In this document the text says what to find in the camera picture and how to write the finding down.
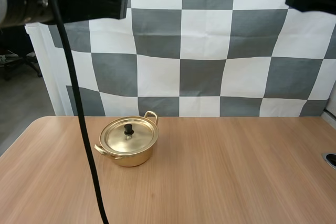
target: wooden table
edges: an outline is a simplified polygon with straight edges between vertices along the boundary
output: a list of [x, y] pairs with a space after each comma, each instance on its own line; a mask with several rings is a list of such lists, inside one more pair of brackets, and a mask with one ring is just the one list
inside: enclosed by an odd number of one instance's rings
[[[92, 146], [113, 118], [87, 118]], [[336, 223], [336, 131], [321, 118], [160, 118], [154, 156], [93, 150], [110, 223]], [[76, 117], [38, 119], [0, 157], [0, 223], [101, 223]]]

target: black knob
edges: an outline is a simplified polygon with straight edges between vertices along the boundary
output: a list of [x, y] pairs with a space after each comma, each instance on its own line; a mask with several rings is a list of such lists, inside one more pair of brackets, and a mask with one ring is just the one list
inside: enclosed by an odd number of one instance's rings
[[130, 124], [130, 123], [128, 123], [128, 124], [125, 124], [125, 135], [126, 136], [131, 136], [131, 135], [133, 135], [133, 133], [134, 133], [134, 130], [133, 130], [133, 125], [132, 124]]

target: fabric backdrop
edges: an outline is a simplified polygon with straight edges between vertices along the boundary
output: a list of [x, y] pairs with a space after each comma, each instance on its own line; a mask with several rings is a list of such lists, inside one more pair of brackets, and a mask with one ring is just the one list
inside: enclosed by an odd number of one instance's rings
[[[319, 116], [336, 79], [335, 24], [285, 0], [129, 0], [124, 20], [66, 30], [86, 115]], [[76, 114], [69, 78], [57, 81]]]

